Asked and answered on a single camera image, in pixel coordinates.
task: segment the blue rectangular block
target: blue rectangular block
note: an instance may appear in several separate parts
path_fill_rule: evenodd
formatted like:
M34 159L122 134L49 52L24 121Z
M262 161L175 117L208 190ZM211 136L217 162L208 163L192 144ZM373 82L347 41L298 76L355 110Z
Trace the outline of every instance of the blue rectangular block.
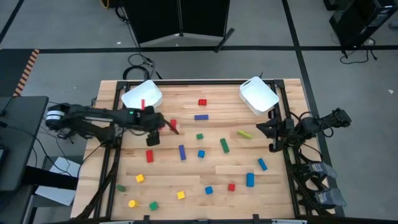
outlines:
M185 159L186 159L186 157L185 157L185 149L184 149L184 145L180 145L178 148L180 149L180 156L181 156L181 160L185 160Z
M195 120L209 119L208 114L195 115Z
M252 173L246 174L246 186L254 187L254 174Z
M211 186L206 187L205 188L205 192L206 192L206 194L212 194L213 193L213 188Z
M204 158L205 157L205 152L203 150L199 150L198 157Z
M260 166L263 169L263 171L268 169L266 163L261 158L259 159L259 163L260 163Z

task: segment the red cube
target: red cube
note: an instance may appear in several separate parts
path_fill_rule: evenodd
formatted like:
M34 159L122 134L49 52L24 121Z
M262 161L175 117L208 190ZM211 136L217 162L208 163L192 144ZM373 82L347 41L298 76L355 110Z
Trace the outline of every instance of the red cube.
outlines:
M173 127L174 129L176 129L176 128L177 128L177 120L176 120L176 119L171 119L171 120L170 120L170 125L171 125L171 127Z
M154 161L154 152L153 150L147 150L147 162L153 162Z
M199 99L198 105L206 106L207 105L207 100L206 99Z
M228 191L235 191L235 184L228 184Z

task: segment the wooden tabletop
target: wooden tabletop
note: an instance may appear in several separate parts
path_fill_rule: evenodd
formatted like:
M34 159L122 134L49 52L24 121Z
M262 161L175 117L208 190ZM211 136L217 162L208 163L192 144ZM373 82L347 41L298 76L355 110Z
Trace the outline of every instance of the wooden tabletop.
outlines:
M308 111L300 80L284 81L290 110L295 114ZM101 82L96 108L112 108L116 82ZM144 215L150 215L151 220L248 219L253 214L259 214L260 218L294 217L283 154L269 152L267 146L272 140L255 126L268 118L251 112L239 98L238 85L158 87L163 94L163 103L157 111L167 120L176 119L180 134L164 128L160 132L160 144L147 147L146 135L134 136L125 132L117 184L125 186L127 191L115 191L112 220L142 220ZM207 99L207 106L198 106L200 98ZM280 107L284 118L283 105ZM208 114L209 120L195 121L195 114ZM237 134L237 130L244 130L253 138L245 139ZM200 133L204 138L197 140L196 135ZM221 147L221 138L226 139L230 148L227 154ZM181 161L178 151L181 144L185 146L185 161ZM315 139L307 144L318 148ZM85 156L98 145L97 140L89 140ZM152 163L146 161L148 149L154 151ZM205 151L203 159L198 157L200 149ZM305 146L302 150L308 158L319 159L315 151ZM103 155L104 149L98 149L83 164L71 217L77 216L96 192ZM262 171L259 158L264 159L268 170ZM246 187L248 172L255 174L253 188ZM136 182L138 174L144 175L143 183ZM228 192L229 183L236 184L234 192ZM207 186L213 187L213 194L205 193ZM179 191L185 192L184 199L177 199ZM104 194L102 215L107 199L108 191ZM130 200L136 200L138 207L129 208ZM156 211L149 208L153 201L159 204Z

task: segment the concrete floor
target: concrete floor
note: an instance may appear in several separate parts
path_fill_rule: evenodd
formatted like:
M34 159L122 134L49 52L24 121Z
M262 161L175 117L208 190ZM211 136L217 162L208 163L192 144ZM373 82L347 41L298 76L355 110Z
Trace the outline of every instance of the concrete floor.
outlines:
M0 1L0 28L16 5ZM301 46L336 45L326 11L319 0L289 0ZM227 45L286 45L292 38L280 0L231 0L228 27L236 29ZM387 24L373 37L378 45L398 44L398 32ZM170 42L157 46L170 45ZM25 0L0 48L107 48L134 47L125 24L98 1ZM347 217L398 220L395 171L398 122L398 51L375 51L377 62L343 65L340 51L303 52L321 115L336 107L353 120L327 139ZM363 59L356 52L350 60ZM47 95L51 101L90 104L100 80L121 79L129 53L40 54L23 95ZM151 52L163 78L301 78L294 51ZM141 78L132 73L131 78ZM55 141L39 135L51 156L61 155ZM83 155L85 142L62 142L69 156ZM39 164L44 155L39 153ZM65 220L70 208L39 209L35 223Z

